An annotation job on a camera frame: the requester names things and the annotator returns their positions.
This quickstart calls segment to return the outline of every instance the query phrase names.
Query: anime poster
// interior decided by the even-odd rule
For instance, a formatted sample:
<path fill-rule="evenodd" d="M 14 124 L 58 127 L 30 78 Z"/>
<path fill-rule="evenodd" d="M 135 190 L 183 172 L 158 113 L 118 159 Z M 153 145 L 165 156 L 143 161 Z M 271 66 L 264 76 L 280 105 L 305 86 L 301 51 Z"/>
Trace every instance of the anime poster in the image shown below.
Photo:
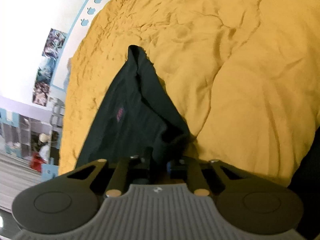
<path fill-rule="evenodd" d="M 51 29 L 45 43 L 33 88 L 32 102 L 47 106 L 51 78 L 67 34 Z"/>

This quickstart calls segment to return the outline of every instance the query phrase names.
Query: white wall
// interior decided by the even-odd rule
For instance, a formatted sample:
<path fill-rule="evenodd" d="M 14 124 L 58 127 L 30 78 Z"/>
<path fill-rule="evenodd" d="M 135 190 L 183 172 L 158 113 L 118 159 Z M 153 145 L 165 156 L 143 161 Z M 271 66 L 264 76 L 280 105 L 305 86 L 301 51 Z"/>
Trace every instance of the white wall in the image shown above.
<path fill-rule="evenodd" d="M 85 0 L 0 0 L 0 96 L 31 102 L 51 28 L 68 32 Z"/>
<path fill-rule="evenodd" d="M 50 109 L 40 109 L 37 106 L 38 105 L 36 104 L 28 105 L 0 96 L 0 108 L 23 116 L 31 117 L 42 122 L 49 122 L 52 113 Z"/>

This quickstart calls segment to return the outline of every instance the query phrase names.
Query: bed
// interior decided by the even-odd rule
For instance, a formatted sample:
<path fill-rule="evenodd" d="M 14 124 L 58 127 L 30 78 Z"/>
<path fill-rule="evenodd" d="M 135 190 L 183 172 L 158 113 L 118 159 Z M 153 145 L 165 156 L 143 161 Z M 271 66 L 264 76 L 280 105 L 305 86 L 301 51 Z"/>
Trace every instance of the bed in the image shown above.
<path fill-rule="evenodd" d="M 71 60 L 59 173 L 74 169 L 99 105 L 141 46 L 194 137 L 288 186 L 320 121 L 320 0 L 111 0 Z"/>

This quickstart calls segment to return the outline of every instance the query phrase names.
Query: red object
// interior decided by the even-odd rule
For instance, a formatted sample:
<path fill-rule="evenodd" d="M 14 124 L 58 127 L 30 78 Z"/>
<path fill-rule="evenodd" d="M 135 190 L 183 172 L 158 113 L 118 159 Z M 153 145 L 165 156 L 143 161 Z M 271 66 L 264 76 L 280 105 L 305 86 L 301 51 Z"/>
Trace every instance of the red object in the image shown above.
<path fill-rule="evenodd" d="M 42 159 L 37 152 L 32 154 L 32 161 L 30 163 L 30 168 L 33 170 L 41 172 L 41 164 L 46 163 L 44 159 Z"/>

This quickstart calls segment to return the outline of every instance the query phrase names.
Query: black cloth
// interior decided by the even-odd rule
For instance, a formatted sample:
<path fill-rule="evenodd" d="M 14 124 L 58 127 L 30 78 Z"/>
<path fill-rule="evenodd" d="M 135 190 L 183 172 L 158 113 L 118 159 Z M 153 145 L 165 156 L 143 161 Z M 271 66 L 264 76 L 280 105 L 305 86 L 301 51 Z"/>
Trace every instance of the black cloth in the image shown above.
<path fill-rule="evenodd" d="M 320 234 L 320 128 L 289 189 L 298 194 L 304 206 L 297 231 L 308 240 L 315 239 Z"/>
<path fill-rule="evenodd" d="M 182 155 L 187 124 L 163 90 L 142 48 L 131 45 L 128 60 L 112 81 L 93 120 L 76 167 L 97 159 L 152 152 L 157 165 Z"/>

